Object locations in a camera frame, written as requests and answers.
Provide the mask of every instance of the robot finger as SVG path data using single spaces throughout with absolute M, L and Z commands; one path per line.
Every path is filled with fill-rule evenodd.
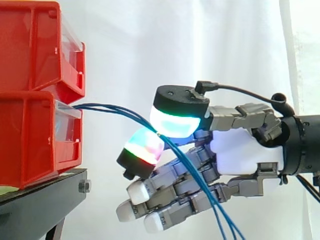
M 205 172 L 205 178 L 219 177 L 218 172 L 215 172 L 210 167 L 212 166 L 210 163 L 215 161 L 215 156 L 209 147 L 203 145 L 194 147 L 186 155 L 199 170 Z M 139 179 L 130 184 L 127 192 L 132 203 L 138 205 L 147 202 L 157 191 L 173 185 L 187 174 L 188 171 L 180 160 L 174 159 L 158 167 L 148 179 Z

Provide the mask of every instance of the wire bundle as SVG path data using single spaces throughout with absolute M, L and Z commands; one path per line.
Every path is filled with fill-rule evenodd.
M 104 113 L 112 113 L 112 114 L 118 114 L 123 115 L 127 118 L 130 118 L 137 123 L 143 125 L 144 127 L 148 128 L 152 132 L 157 133 L 157 131 L 152 127 L 152 125 L 141 115 L 138 113 L 127 109 L 125 107 L 116 106 L 116 105 L 110 105 L 110 104 L 99 104 L 99 103 L 84 103 L 80 105 L 73 106 L 75 109 L 83 109 L 83 110 L 92 110 L 92 111 L 98 111 L 98 112 L 104 112 Z M 207 183 L 203 179 L 202 175 L 198 172 L 197 168 L 193 165 L 191 160 L 166 136 L 158 134 L 158 136 L 168 144 L 168 146 L 172 149 L 174 154 L 179 158 L 179 160 L 182 162 L 182 164 L 186 167 L 186 169 L 189 171 L 189 173 L 192 175 L 194 180 L 197 182 L 197 184 L 200 186 L 200 188 L 203 190 L 203 192 L 206 194 L 211 207 L 214 211 L 217 224 L 219 226 L 219 229 L 221 231 L 223 239 L 226 238 L 225 231 L 223 229 L 222 223 L 220 221 L 220 217 L 218 215 L 216 207 L 220 210 L 223 217 L 225 218 L 228 226 L 230 227 L 230 230 L 232 232 L 232 236 L 234 239 L 237 239 L 235 231 L 239 234 L 241 239 L 245 239 L 241 231 L 238 229 L 238 227 L 235 225 L 235 223 L 231 220 L 231 218 L 228 216 L 228 214 L 225 212 L 224 208 L 221 206 L 221 204 L 218 202 L 218 200 L 212 195 L 210 189 L 208 188 Z

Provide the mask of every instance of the metal bolt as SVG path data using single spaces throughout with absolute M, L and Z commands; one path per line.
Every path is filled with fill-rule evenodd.
M 79 182 L 79 193 L 90 193 L 91 191 L 91 180 L 83 179 Z

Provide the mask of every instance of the robotic hand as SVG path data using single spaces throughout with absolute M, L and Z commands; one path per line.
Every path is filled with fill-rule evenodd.
M 279 93 L 269 100 L 273 109 L 253 103 L 236 108 L 209 106 L 204 93 L 227 87 L 257 97 L 211 82 L 198 82 L 196 88 L 161 86 L 153 103 L 157 110 L 185 118 L 198 117 L 200 122 L 195 131 L 190 130 L 191 136 L 179 135 L 179 131 L 175 132 L 177 126 L 170 128 L 170 132 L 166 131 L 169 127 L 163 128 L 165 124 L 152 125 L 167 134 L 175 132 L 169 137 L 175 137 L 171 140 L 177 146 L 195 143 L 186 155 L 220 203 L 232 196 L 263 196 L 266 188 L 287 184 L 287 175 L 314 173 L 313 184 L 318 186 L 320 116 L 295 116 L 285 96 Z M 274 109 L 283 117 L 276 117 Z M 235 177 L 228 183 L 215 183 L 222 175 Z M 121 222 L 145 217 L 147 232 L 156 233 L 211 208 L 206 195 L 178 158 L 147 176 L 127 188 L 130 199 L 116 210 Z

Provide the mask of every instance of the stacked red bins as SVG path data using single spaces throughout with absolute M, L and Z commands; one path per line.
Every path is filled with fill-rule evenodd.
M 81 164 L 85 46 L 56 2 L 0 1 L 0 186 Z

